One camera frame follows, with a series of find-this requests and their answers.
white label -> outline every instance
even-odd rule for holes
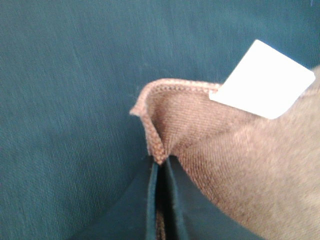
[[[267,119],[284,114],[316,79],[315,74],[255,40],[231,75],[209,98]]]

folded fabric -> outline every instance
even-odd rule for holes
[[[271,240],[320,239],[320,66],[313,71],[315,82],[273,120],[209,100],[219,84],[182,79],[146,85],[131,114],[155,161],[177,156],[245,228]]]

teal fabric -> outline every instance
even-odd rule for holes
[[[146,157],[123,196],[94,224],[70,240],[155,240],[158,165]]]
[[[159,78],[223,82],[254,39],[320,64],[320,1],[0,2],[0,239],[64,240],[123,195]]]

